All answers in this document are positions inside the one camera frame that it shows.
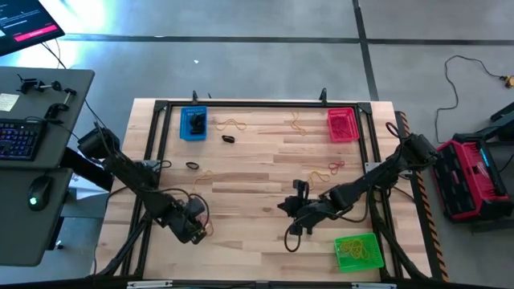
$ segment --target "gray desk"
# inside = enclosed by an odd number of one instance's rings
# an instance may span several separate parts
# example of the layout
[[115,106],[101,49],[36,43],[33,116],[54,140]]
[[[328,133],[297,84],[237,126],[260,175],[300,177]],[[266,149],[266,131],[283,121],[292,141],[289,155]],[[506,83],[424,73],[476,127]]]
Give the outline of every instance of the gray desk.
[[[43,118],[49,106],[62,103],[66,98],[66,93],[56,92],[51,88],[44,92],[30,90],[26,95],[23,95],[16,91],[20,85],[17,74],[25,79],[41,79],[45,84],[57,80],[62,84],[63,89],[71,88],[77,91],[77,95],[71,97],[68,101],[70,109],[67,112],[60,112],[57,116],[59,120],[63,121],[62,126],[73,131],[95,72],[89,70],[0,67],[0,93],[20,95],[18,102],[10,112],[0,112],[0,118],[21,120],[27,116]],[[57,168],[61,163],[69,139],[70,133],[68,131],[49,124],[34,161],[2,161],[0,167],[20,169]]]
[[0,169],[0,265],[36,266],[41,262],[63,207],[71,169],[55,169],[50,201],[44,210],[28,207],[31,182],[44,171]]

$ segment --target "plastic basket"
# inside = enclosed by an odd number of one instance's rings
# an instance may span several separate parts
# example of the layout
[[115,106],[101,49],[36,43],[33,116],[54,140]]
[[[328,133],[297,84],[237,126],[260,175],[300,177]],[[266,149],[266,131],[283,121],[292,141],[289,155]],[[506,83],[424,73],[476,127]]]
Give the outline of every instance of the plastic basket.
[[[194,115],[197,114],[206,114],[206,131],[203,134],[192,135],[191,134],[191,124],[190,119]],[[183,140],[191,141],[191,140],[205,140],[207,138],[207,107],[206,106],[197,106],[197,107],[188,107],[182,108],[180,115],[180,138]]]
[[[356,251],[345,250],[344,244],[354,246],[361,244],[362,250],[360,254]],[[341,272],[354,272],[384,267],[384,260],[378,248],[377,236],[374,233],[361,234],[350,237],[337,238],[334,240],[336,249],[337,262]]]
[[353,108],[332,108],[328,110],[328,129],[332,142],[359,139]]

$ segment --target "blue bin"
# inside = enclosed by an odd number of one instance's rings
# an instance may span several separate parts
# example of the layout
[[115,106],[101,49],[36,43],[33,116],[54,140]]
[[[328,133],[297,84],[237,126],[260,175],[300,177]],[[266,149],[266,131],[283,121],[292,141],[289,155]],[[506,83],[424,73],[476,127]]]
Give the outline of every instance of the blue bin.
[[[192,135],[191,134],[191,124],[190,120],[191,117],[197,114],[206,114],[206,131],[201,135]],[[207,107],[201,106],[201,107],[187,107],[182,108],[180,112],[180,138],[187,141],[192,140],[205,140],[207,138]]]

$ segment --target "wooden tabletop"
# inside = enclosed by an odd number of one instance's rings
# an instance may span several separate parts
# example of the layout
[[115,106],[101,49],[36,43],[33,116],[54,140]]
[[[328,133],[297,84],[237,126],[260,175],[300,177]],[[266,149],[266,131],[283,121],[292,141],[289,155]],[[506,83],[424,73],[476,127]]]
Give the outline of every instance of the wooden tabletop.
[[[143,158],[154,99],[134,100],[124,140],[123,152],[133,160]],[[382,158],[389,156],[398,139],[386,130],[386,122],[395,122],[390,102],[372,102],[373,118]],[[170,229],[154,224],[148,257],[146,279],[229,279],[229,280],[294,280],[294,281],[378,281],[378,270],[340,273],[334,253],[335,238],[371,232],[369,218],[359,224],[343,220],[324,220],[314,234],[304,234],[300,249],[288,253],[284,248],[284,232],[292,220],[276,205],[296,194],[292,180],[307,180],[312,171],[329,175],[329,181],[314,179],[310,197],[334,185],[354,181],[362,176],[357,141],[331,143],[324,108],[209,108],[207,140],[186,142],[179,138],[180,109],[173,108],[166,145],[165,160],[173,162],[161,175],[161,188],[177,187],[200,193],[208,202],[214,233],[200,244],[180,243]],[[302,136],[291,126],[293,115],[304,128]],[[162,119],[152,159],[156,159]],[[219,131],[216,125],[228,119],[245,123],[238,130],[229,124]],[[363,129],[370,160],[368,129]],[[221,135],[235,137],[234,144],[222,141]],[[194,171],[187,161],[200,164]],[[336,175],[328,164],[344,161]],[[193,183],[207,171],[210,177]],[[123,186],[117,182],[113,189]],[[411,193],[407,181],[397,187]],[[130,191],[113,196],[108,203],[96,251],[99,270],[103,269],[127,238],[135,195]],[[398,241],[418,268],[430,275],[418,214],[414,203],[399,192],[390,198]],[[364,198],[346,214],[360,218]],[[294,247],[296,236],[289,236]],[[392,273],[390,249],[384,240],[385,262]],[[138,250],[133,256],[135,267]]]

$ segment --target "computer mouse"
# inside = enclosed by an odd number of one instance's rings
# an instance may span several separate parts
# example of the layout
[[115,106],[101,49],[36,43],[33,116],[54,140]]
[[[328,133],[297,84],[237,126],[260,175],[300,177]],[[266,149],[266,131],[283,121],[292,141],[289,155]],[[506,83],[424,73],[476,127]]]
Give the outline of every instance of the computer mouse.
[[31,210],[40,211],[47,207],[53,181],[54,179],[49,176],[37,177],[32,181],[27,199]]

